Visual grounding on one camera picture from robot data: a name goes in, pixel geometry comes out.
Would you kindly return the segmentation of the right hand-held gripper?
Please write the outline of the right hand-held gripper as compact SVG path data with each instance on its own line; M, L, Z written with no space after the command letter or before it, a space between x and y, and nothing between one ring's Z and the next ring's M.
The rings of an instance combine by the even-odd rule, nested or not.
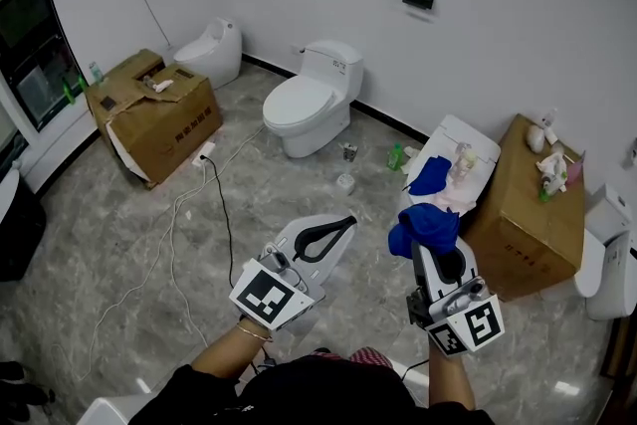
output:
M445 356L476 352L504 334L499 299L477 277L474 252L462 238L451 252L433 255L413 241L411 255L418 289L406 299L410 323Z

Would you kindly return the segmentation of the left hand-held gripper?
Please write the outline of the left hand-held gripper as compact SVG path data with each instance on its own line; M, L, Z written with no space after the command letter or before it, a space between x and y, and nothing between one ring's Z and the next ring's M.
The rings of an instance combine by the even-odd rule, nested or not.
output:
M352 215L293 220L275 244L266 244L257 259L243 266L230 301L268 331L283 328L325 298L321 285L338 265L356 225Z

